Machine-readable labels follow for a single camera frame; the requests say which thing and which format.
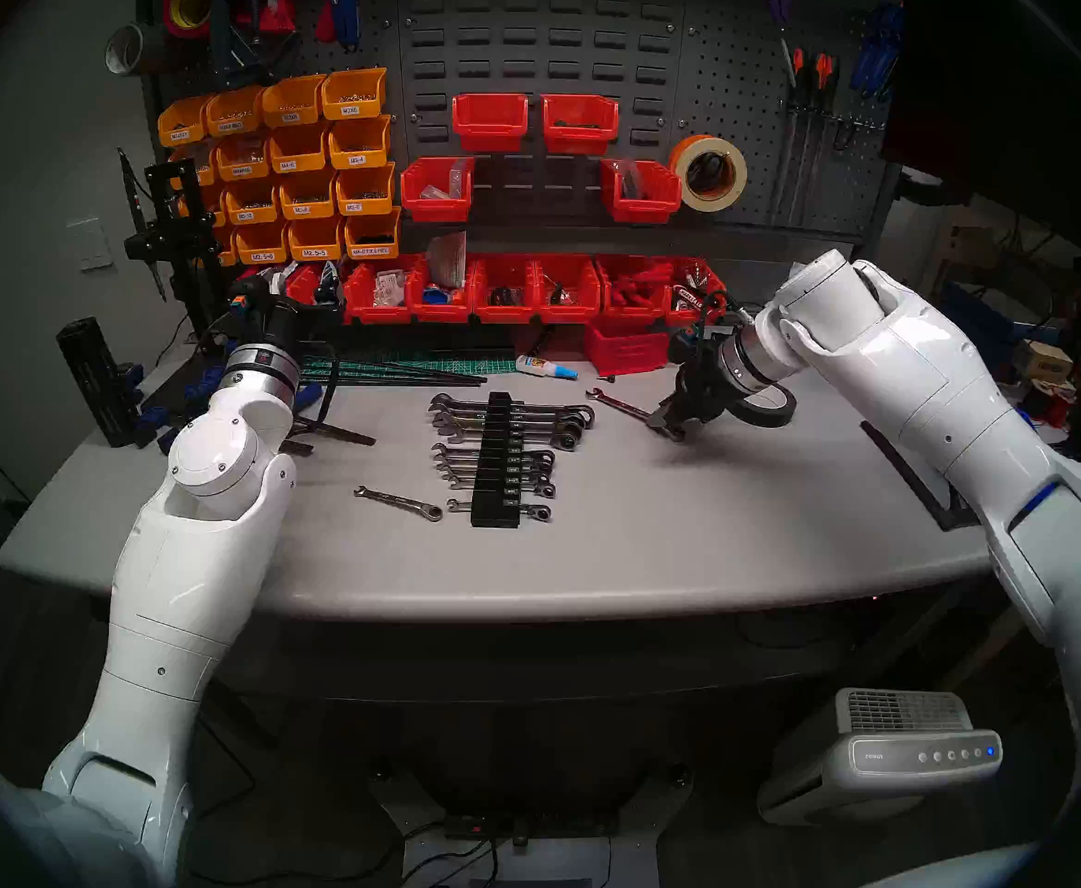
wrench organizer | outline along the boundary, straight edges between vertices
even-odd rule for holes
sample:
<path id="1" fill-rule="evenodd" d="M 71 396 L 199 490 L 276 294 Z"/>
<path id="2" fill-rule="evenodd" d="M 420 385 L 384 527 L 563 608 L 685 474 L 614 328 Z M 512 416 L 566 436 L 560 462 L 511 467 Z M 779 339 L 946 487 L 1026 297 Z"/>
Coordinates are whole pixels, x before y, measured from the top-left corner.
<path id="1" fill-rule="evenodd" d="M 439 394 L 429 406 L 439 435 L 454 441 L 479 439 L 479 448 L 433 446 L 437 469 L 450 489 L 470 490 L 470 501 L 449 500 L 450 512 L 469 512 L 477 528 L 518 528 L 520 516 L 546 522 L 547 505 L 525 503 L 523 494 L 553 499 L 556 456 L 551 451 L 523 448 L 544 441 L 572 451 L 582 433 L 593 425 L 593 410 L 580 406 L 529 406 L 510 394 L 492 392 L 488 402 L 454 400 Z"/>

floor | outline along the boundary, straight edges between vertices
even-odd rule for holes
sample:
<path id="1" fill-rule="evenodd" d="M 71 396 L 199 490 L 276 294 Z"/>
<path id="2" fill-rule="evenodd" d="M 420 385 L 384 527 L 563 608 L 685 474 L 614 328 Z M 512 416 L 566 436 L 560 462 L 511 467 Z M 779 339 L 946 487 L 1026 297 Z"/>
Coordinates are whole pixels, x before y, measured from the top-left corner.
<path id="1" fill-rule="evenodd" d="M 105 651 L 107 627 L 98 613 L 88 597 L 0 570 L 0 772 L 14 784 L 36 786 L 83 723 Z M 919 674 L 919 660 L 912 658 L 908 675 Z M 538 808 L 599 808 L 625 799 L 636 771 L 686 763 L 694 792 L 660 841 L 665 888 L 852 888 L 947 856 L 1036 839 L 1058 811 L 1071 769 L 1071 732 L 1053 661 L 1022 634 L 957 691 L 977 726 L 1001 731 L 1000 774 L 931 797 L 886 823 L 853 829 L 773 827 L 753 811 L 770 748 L 784 723 L 799 715 L 799 685 L 538 706 L 250 697 L 245 702 L 276 747 L 259 746 L 216 714 L 200 717 L 189 764 L 199 817 L 186 843 L 182 884 L 283 869 L 342 875 L 375 863 L 396 838 L 366 788 L 372 765 L 385 754 L 413 766 L 452 808 L 496 796 Z M 453 785 L 457 771 L 467 787 Z M 558 790 L 557 783 L 573 785 Z M 398 870 L 390 862 L 363 884 L 395 886 Z M 444 873 L 440 869 L 439 877 Z M 467 888 L 458 879 L 450 884 Z"/>

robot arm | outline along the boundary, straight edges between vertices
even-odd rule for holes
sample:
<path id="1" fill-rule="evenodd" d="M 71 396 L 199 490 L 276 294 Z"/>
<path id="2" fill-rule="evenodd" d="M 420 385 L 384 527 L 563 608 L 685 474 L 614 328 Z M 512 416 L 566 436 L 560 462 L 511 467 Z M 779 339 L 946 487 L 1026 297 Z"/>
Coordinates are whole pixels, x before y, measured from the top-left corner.
<path id="1" fill-rule="evenodd" d="M 752 324 L 684 365 L 655 426 L 707 421 L 811 365 L 897 446 L 920 453 L 979 516 L 993 571 L 1063 671 L 1081 782 L 1081 464 L 1002 398 L 964 334 L 877 266 L 829 251 Z"/>

gray table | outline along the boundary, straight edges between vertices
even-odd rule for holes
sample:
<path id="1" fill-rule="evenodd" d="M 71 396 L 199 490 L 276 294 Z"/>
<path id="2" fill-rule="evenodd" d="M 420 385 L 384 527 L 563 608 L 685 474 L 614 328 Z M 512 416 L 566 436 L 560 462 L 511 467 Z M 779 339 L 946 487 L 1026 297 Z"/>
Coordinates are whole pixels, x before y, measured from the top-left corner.
<path id="1" fill-rule="evenodd" d="M 530 402 L 584 402 L 600 383 L 495 375 Z M 654 408 L 673 370 L 608 393 Z M 430 523 L 352 496 L 358 485 L 444 505 L 427 408 L 437 388 L 342 388 L 331 420 L 373 448 L 317 439 L 258 601 L 263 612 L 348 620 L 572 620 L 751 610 L 883 594 L 985 572 L 978 527 L 943 533 L 817 374 L 786 382 L 790 426 L 724 416 L 678 447 L 597 406 L 576 452 L 557 453 L 551 525 Z M 85 439 L 23 516 L 0 565 L 107 594 L 122 542 L 164 472 L 157 447 Z"/>

pegboard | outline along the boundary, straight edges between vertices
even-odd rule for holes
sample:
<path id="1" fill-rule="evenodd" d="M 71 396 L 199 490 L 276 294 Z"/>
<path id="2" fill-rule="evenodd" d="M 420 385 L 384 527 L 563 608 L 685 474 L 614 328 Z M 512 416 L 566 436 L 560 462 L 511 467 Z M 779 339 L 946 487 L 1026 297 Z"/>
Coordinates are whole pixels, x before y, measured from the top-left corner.
<path id="1" fill-rule="evenodd" d="M 809 148 L 822 146 L 824 162 L 811 202 L 804 206 L 801 190 L 789 224 L 786 209 L 806 127 L 800 116 L 775 230 L 857 240 L 868 228 L 885 173 L 880 127 L 889 105 L 863 101 L 846 82 L 859 23 L 880 1 L 889 0 L 793 0 L 801 11 L 784 37 L 792 48 L 840 57 L 835 114 L 868 127 L 836 153 L 832 124 L 813 121 Z M 600 160 L 548 155 L 540 121 L 545 93 L 599 93 L 618 101 L 618 137 L 608 157 L 666 162 L 681 138 L 696 133 L 722 136 L 745 156 L 749 181 L 735 206 L 710 216 L 683 208 L 673 224 L 766 227 L 786 132 L 786 64 L 763 0 L 360 0 L 356 52 L 315 40 L 324 0 L 294 3 L 298 42 L 276 74 L 387 67 L 385 112 L 393 117 L 397 171 L 416 157 L 464 154 L 450 127 L 455 95 L 529 96 L 520 150 L 477 157 L 472 226 L 614 225 L 601 203 Z M 206 65 L 159 78 L 162 106 L 213 90 Z"/>

